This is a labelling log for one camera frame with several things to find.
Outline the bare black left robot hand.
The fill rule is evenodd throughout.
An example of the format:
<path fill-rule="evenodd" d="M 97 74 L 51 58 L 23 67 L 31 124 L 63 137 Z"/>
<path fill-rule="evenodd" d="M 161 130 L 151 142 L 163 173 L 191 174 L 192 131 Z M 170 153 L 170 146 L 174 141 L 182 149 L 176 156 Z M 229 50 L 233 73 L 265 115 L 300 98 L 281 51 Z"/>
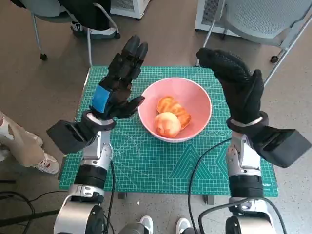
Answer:
<path fill-rule="evenodd" d="M 140 42 L 137 35 L 133 35 L 120 53 L 117 53 L 108 67 L 108 74 L 96 86 L 91 112 L 102 120 L 117 117 L 129 118 L 133 115 L 145 97 L 138 96 L 131 101 L 132 81 L 137 79 L 141 66 L 148 52 L 148 43 Z"/>

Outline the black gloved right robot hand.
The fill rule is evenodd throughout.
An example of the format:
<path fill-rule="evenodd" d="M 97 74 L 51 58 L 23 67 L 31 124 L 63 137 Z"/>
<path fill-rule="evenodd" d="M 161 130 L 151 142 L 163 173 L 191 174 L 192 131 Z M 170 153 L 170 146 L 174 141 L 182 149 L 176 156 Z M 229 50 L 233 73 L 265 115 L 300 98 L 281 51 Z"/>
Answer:
<path fill-rule="evenodd" d="M 221 83 L 232 119 L 248 124 L 260 118 L 264 90 L 260 70 L 252 73 L 241 59 L 222 50 L 200 48 L 196 56 L 199 65 L 211 69 Z"/>

